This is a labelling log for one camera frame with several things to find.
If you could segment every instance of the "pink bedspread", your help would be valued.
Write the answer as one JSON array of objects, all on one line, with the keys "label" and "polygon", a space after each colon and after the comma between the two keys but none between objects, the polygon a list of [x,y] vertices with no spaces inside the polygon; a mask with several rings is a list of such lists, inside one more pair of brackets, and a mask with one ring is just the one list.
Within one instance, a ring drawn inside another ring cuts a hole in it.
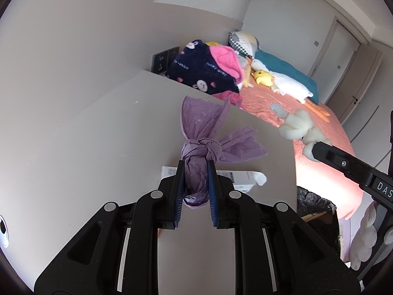
[{"label": "pink bedspread", "polygon": [[[315,113],[290,96],[274,93],[266,86],[257,85],[252,78],[250,80],[254,88],[242,88],[240,91],[243,97],[243,105],[249,113],[278,127],[282,124],[282,120],[277,118],[269,109],[272,103],[281,104],[285,110],[291,113],[298,108],[302,108],[310,113],[315,126],[322,130],[334,146],[352,155],[354,154],[344,129],[327,106],[320,104],[330,113],[330,123],[322,121]],[[339,171],[326,164],[307,159],[302,155],[303,147],[301,141],[294,140],[297,185],[332,201],[337,206],[339,218],[350,218],[360,205],[363,196],[362,190]]]}]

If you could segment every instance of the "wall switch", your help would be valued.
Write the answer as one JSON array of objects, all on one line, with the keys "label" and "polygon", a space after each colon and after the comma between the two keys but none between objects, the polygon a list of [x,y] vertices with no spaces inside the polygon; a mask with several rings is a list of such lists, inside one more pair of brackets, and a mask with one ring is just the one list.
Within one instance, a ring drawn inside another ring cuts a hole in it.
[{"label": "wall switch", "polygon": [[151,71],[154,74],[160,74],[166,71],[170,65],[173,63],[175,58],[179,54],[179,47],[174,47],[172,49],[157,53],[153,55],[153,62],[151,65]]},{"label": "wall switch", "polygon": [[168,50],[168,67],[173,63],[175,58],[179,55],[179,47],[174,47],[173,49]]},{"label": "wall switch", "polygon": [[153,55],[151,71],[154,74],[160,74],[168,68],[168,50]]}]

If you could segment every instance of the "white paper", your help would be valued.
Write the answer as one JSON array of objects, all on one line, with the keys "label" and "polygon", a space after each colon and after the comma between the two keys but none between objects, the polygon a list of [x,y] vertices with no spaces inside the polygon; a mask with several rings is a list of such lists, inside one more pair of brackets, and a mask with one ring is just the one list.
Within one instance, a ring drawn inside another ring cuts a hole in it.
[{"label": "white paper", "polygon": [[[161,179],[176,174],[177,167],[163,166],[161,171]],[[233,187],[237,191],[243,193],[249,192],[254,185],[262,186],[266,183],[266,175],[255,171],[220,171],[218,175],[229,177],[232,180]]]}]

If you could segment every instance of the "white door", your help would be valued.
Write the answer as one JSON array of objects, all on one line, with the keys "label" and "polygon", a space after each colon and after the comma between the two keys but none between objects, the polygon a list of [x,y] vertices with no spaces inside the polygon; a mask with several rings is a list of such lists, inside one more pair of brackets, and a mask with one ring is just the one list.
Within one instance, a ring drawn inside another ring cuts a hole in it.
[{"label": "white door", "polygon": [[317,83],[321,103],[326,103],[343,76],[359,41],[340,23],[319,66],[311,78]]},{"label": "white door", "polygon": [[344,123],[370,86],[382,60],[382,52],[372,45],[359,49],[326,105]]}]

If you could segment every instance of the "navy blue blanket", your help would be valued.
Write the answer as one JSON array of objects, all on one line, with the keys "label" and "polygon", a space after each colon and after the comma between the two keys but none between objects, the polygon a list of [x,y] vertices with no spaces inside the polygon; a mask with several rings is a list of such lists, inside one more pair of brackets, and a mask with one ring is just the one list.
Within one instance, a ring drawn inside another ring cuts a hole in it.
[{"label": "navy blue blanket", "polygon": [[187,44],[165,73],[166,77],[206,92],[239,93],[235,78],[219,68],[207,44],[195,40]]}]

